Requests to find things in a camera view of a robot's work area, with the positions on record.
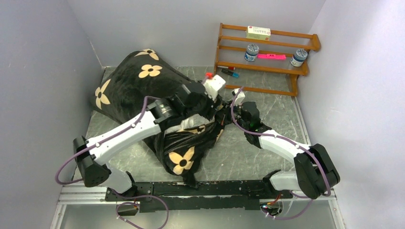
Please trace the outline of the white pillow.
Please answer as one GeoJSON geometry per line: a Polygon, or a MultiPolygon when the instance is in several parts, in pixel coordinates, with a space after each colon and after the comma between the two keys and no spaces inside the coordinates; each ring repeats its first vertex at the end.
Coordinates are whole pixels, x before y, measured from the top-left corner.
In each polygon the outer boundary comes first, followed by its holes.
{"type": "Polygon", "coordinates": [[[183,120],[179,125],[173,126],[165,130],[166,134],[177,132],[183,129],[189,129],[189,128],[194,128],[198,127],[204,124],[208,124],[214,121],[214,118],[212,119],[207,119],[199,114],[193,115],[185,120],[183,120]]]}

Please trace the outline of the black pillowcase with beige flowers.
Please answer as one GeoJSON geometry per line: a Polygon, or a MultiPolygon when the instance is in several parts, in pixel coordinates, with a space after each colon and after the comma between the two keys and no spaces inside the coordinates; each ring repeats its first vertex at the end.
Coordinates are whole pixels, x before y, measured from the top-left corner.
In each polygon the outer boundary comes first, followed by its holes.
{"type": "MultiPolygon", "coordinates": [[[[168,97],[182,84],[192,82],[194,80],[171,67],[153,50],[135,51],[96,89],[93,106],[99,113],[123,124],[141,112],[145,96],[168,97]]],[[[230,123],[231,103],[221,96],[217,103],[219,112],[211,123],[144,139],[165,170],[181,176],[192,188],[198,187],[194,174],[205,153],[213,148],[230,123]]]]}

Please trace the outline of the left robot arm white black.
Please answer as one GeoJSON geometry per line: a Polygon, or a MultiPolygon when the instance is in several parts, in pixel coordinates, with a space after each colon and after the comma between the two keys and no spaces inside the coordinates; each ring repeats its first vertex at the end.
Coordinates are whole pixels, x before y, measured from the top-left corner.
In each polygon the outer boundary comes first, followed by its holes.
{"type": "Polygon", "coordinates": [[[137,193],[132,175],[111,167],[110,159],[134,143],[163,133],[190,116],[198,114],[211,119],[216,112],[218,92],[224,86],[225,82],[215,78],[203,83],[183,84],[171,96],[151,104],[144,101],[140,114],[113,130],[88,140],[76,138],[75,160],[84,185],[104,185],[124,200],[132,200],[137,193]]]}

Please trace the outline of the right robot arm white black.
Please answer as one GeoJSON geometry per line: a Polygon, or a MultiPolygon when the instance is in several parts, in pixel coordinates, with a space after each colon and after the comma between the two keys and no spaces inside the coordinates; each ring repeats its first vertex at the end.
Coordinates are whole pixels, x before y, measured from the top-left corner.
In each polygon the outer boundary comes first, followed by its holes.
{"type": "Polygon", "coordinates": [[[288,190],[317,199],[330,194],[331,188],[340,182],[339,172],[323,145],[302,144],[277,133],[261,121],[254,102],[232,107],[231,118],[250,144],[276,153],[294,165],[293,171],[274,170],[263,178],[262,190],[268,198],[288,190]]]}

